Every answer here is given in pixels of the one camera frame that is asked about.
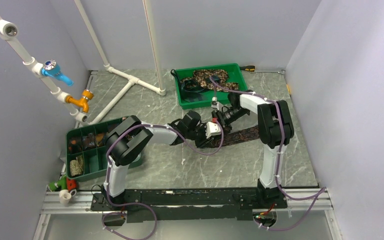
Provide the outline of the white pipe fitting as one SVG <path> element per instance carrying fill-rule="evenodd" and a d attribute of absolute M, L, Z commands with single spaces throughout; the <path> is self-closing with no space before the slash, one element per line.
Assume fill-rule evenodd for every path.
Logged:
<path fill-rule="evenodd" d="M 63 206 L 67 206 L 72 198 L 71 193 L 67 189 L 62 189 L 58 193 L 59 202 Z"/>

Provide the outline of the dark blue tie in tray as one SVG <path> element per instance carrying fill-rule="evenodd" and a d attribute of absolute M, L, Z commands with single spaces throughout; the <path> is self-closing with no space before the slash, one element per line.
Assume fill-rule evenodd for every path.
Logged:
<path fill-rule="evenodd" d="M 195 69 L 191 76 L 184 78 L 179 77 L 179 71 L 172 69 L 170 74 L 174 77 L 179 86 L 180 97 L 187 102 L 197 102 L 206 100 L 204 93 L 213 91 L 213 96 L 217 96 L 217 87 L 213 85 L 213 81 L 220 84 L 227 77 L 227 73 L 222 69 Z"/>

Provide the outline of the aluminium frame rail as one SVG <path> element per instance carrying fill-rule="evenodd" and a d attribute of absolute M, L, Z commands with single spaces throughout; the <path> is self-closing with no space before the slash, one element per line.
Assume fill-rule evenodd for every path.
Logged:
<path fill-rule="evenodd" d="M 292 198 L 283 198 L 276 203 L 259 204 L 252 200 L 250 189 L 217 189 L 217 190 L 138 190 L 129 189 L 126 200 L 129 206 L 112 206 L 98 191 L 79 191 L 68 197 L 67 193 L 47 192 L 41 207 L 42 214 L 92 214 L 109 213 L 123 210 L 139 209 L 139 203 L 148 205 L 157 211 L 204 209 L 232 207 L 239 211 L 260 212 L 297 212 L 332 211 L 334 209 L 331 198 L 324 191 L 316 200 L 303 198 L 318 192 L 316 188 L 289 188 L 286 192 Z"/>

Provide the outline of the red pipe fitting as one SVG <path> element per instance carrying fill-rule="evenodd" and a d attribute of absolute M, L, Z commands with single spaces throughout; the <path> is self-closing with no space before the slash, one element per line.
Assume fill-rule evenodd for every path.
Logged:
<path fill-rule="evenodd" d="M 66 185 L 67 185 L 67 190 L 69 193 L 73 193 L 77 191 L 78 185 L 76 180 L 67 178 L 66 179 Z"/>

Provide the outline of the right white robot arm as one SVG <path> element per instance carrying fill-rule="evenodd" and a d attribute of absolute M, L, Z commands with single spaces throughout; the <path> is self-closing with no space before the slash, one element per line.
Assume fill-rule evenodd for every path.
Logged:
<path fill-rule="evenodd" d="M 232 122 L 244 115 L 254 113 L 257 116 L 258 138 L 263 143 L 263 167 L 258 178 L 256 203 L 269 207 L 275 197 L 282 196 L 280 168 L 284 151 L 295 135 L 295 129 L 288 103 L 284 100 L 271 100 L 254 91 L 232 91 L 228 94 L 230 107 L 226 110 L 212 103 L 211 116 L 221 124 L 225 133 Z"/>

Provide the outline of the green compartment organizer box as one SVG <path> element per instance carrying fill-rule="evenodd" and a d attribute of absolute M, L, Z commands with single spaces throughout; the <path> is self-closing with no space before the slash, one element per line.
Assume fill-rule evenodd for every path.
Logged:
<path fill-rule="evenodd" d="M 122 118 L 116 118 L 109 121 L 103 121 L 79 128 L 75 128 L 66 133 L 66 176 L 77 182 L 85 182 L 99 177 L 103 177 L 107 171 L 107 159 L 105 145 L 84 151 L 82 146 L 82 136 L 89 133 L 109 133 L 123 121 Z M 83 155 L 84 173 L 83 175 L 72 177 L 70 174 L 69 163 L 75 157 Z"/>

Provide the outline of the green pipe fitting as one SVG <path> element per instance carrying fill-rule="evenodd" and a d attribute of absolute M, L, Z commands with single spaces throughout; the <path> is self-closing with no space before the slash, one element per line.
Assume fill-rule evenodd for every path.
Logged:
<path fill-rule="evenodd" d="M 67 190 L 67 176 L 63 175 L 59 180 L 50 182 L 47 185 L 47 189 L 50 192 L 59 192 L 61 190 Z"/>

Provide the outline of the orange faucet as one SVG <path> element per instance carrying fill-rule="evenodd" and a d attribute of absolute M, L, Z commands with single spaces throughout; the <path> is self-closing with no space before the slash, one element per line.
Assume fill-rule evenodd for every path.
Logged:
<path fill-rule="evenodd" d="M 89 89 L 85 89 L 82 92 L 81 97 L 79 99 L 75 99 L 71 95 L 68 95 L 65 97 L 64 101 L 68 104 L 73 104 L 81 108 L 83 113 L 88 113 L 89 101 L 92 100 L 93 97 L 94 97 L 94 94 Z"/>

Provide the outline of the olive rolled tie in organizer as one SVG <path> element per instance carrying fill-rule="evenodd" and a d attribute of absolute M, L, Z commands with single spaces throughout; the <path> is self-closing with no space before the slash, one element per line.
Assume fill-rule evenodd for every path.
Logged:
<path fill-rule="evenodd" d="M 78 155 L 69 162 L 69 173 L 74 177 L 78 177 L 84 174 L 85 160 L 83 155 Z"/>

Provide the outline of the silver wrench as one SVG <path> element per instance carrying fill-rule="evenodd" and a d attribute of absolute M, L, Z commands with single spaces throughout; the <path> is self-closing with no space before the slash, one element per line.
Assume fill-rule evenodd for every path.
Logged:
<path fill-rule="evenodd" d="M 276 73 L 284 75 L 286 73 L 285 69 L 256 69 L 254 73 Z"/>

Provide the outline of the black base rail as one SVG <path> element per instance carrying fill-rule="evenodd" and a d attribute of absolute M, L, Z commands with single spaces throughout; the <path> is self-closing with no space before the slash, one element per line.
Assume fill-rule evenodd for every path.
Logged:
<path fill-rule="evenodd" d="M 112 203 L 97 192 L 92 195 L 92 212 L 126 213 L 128 223 L 168 220 L 236 219 L 251 221 L 260 212 L 273 213 L 288 207 L 278 190 L 261 187 L 126 189 Z"/>

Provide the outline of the white PVC pipe frame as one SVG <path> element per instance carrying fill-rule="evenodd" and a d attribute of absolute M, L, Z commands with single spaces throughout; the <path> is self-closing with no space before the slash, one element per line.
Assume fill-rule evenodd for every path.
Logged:
<path fill-rule="evenodd" d="M 144 8 L 149 38 L 151 42 L 151 49 L 152 49 L 152 55 L 153 55 L 153 60 L 155 64 L 158 86 L 154 86 L 144 80 L 141 80 L 140 78 L 134 75 L 128 74 L 126 72 L 123 72 L 113 67 L 106 56 L 106 53 L 99 41 L 99 38 L 92 26 L 92 23 L 86 13 L 86 10 L 82 2 L 79 0 L 76 0 L 74 3 L 98 51 L 98 54 L 100 55 L 100 58 L 103 62 L 104 69 L 111 74 L 114 74 L 116 76 L 122 77 L 127 80 L 127 83 L 125 84 L 125 86 L 117 93 L 117 95 L 110 101 L 110 103 L 108 103 L 104 107 L 104 109 L 91 121 L 91 123 L 96 124 L 99 121 L 101 121 L 108 114 L 108 112 L 121 100 L 121 98 L 127 93 L 127 91 L 130 88 L 132 88 L 134 85 L 142 86 L 146 89 L 149 89 L 157 93 L 160 96 L 165 96 L 167 91 L 162 81 L 161 64 L 158 57 L 158 50 L 156 50 L 156 44 L 154 43 L 155 28 L 153 23 L 153 17 L 151 16 L 152 10 L 148 4 L 148 1 L 144 0 L 142 4 Z M 10 21 L 4 20 L 0 16 L 0 38 L 3 41 L 5 41 L 15 51 L 15 53 L 22 60 L 23 65 L 33 75 L 35 75 L 36 78 L 41 80 L 46 85 L 46 87 L 49 89 L 50 93 L 55 97 L 55 99 L 67 108 L 70 115 L 76 120 L 77 123 L 83 124 L 83 125 L 89 124 L 88 113 L 82 112 L 82 109 L 74 104 L 65 102 L 65 97 L 67 97 L 70 94 L 61 90 L 61 88 L 55 84 L 54 81 L 56 79 L 52 77 L 43 76 L 41 74 L 41 69 L 45 63 L 38 62 L 31 54 L 29 54 L 26 48 L 18 40 L 17 38 L 18 34 L 19 34 L 19 29 L 17 25 Z"/>

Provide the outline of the orange rolled tie in organizer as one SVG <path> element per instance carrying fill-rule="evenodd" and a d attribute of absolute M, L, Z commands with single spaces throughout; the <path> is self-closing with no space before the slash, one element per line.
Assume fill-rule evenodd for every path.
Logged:
<path fill-rule="evenodd" d="M 97 133 L 95 135 L 95 142 L 96 142 L 96 147 L 99 148 L 99 147 L 103 147 L 105 145 L 104 141 L 105 141 L 105 136 L 106 134 L 104 132 L 101 132 L 101 133 Z"/>

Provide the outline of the yellow black screwdriver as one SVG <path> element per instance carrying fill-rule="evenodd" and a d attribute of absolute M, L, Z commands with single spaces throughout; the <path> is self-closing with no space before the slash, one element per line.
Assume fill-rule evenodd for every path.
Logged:
<path fill-rule="evenodd" d="M 254 65 L 240 66 L 239 69 L 241 71 L 254 72 L 256 67 Z"/>

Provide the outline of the dark orange patterned tie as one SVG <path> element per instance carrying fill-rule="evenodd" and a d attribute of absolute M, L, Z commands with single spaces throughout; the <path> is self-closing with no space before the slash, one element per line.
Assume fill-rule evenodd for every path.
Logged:
<path fill-rule="evenodd" d="M 224 134 L 222 147 L 237 145 L 260 138 L 258 126 L 249 127 L 228 134 Z M 204 148 L 218 148 L 222 140 L 221 135 L 215 136 L 204 145 Z"/>

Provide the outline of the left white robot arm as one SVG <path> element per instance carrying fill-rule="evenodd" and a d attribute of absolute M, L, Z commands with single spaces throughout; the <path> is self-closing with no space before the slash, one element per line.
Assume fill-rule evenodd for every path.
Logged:
<path fill-rule="evenodd" d="M 176 146 L 187 140 L 195 142 L 194 151 L 217 137 L 223 139 L 225 131 L 217 119 L 202 122 L 201 116 L 189 111 L 183 118 L 167 124 L 151 124 L 131 115 L 122 120 L 105 137 L 107 170 L 103 183 L 104 204 L 111 210 L 124 203 L 126 177 L 129 166 L 151 144 Z"/>

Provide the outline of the brown floral tie in tray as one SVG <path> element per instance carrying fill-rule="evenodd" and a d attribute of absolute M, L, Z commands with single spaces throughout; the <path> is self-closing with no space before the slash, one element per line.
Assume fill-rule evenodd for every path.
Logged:
<path fill-rule="evenodd" d="M 192 93 L 202 93 L 216 90 L 217 92 L 226 92 L 225 89 L 238 91 L 237 82 L 228 82 L 229 74 L 224 69 L 197 69 L 192 76 L 180 80 L 182 90 Z"/>

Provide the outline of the blue faucet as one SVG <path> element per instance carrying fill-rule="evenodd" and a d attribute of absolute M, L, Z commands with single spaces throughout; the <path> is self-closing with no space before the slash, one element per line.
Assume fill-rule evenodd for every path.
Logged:
<path fill-rule="evenodd" d="M 53 59 L 45 62 L 40 73 L 45 77 L 51 77 L 61 81 L 68 86 L 72 86 L 74 84 L 74 82 L 62 72 L 59 64 Z"/>

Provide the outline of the green tray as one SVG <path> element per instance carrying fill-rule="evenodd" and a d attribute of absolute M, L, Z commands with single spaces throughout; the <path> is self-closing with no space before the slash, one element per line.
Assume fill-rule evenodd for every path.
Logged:
<path fill-rule="evenodd" d="M 236 82 L 239 84 L 239 91 L 246 91 L 248 89 L 247 84 L 244 80 L 242 71 L 240 70 L 240 66 L 237 63 L 226 63 L 226 64 L 219 64 L 219 65 L 210 65 L 210 66 L 201 66 L 201 67 L 192 67 L 192 68 L 181 68 L 181 69 L 175 69 L 179 71 L 179 77 L 185 78 L 185 77 L 191 77 L 193 70 L 197 69 L 209 69 L 209 70 L 215 70 L 215 69 L 222 69 L 226 70 L 229 75 L 228 82 Z M 196 108 L 204 108 L 204 107 L 210 107 L 212 102 L 212 97 L 214 96 L 213 91 L 205 92 L 203 95 L 206 99 L 201 101 L 194 101 L 194 102 L 188 102 L 181 98 L 180 91 L 179 91 L 179 85 L 176 83 L 175 78 L 175 88 L 176 88 L 176 94 L 177 94 L 177 100 L 179 106 L 184 109 L 196 109 Z M 228 92 L 222 92 L 217 91 L 216 97 L 218 98 L 218 101 L 222 104 L 227 104 L 229 102 L 228 100 Z"/>

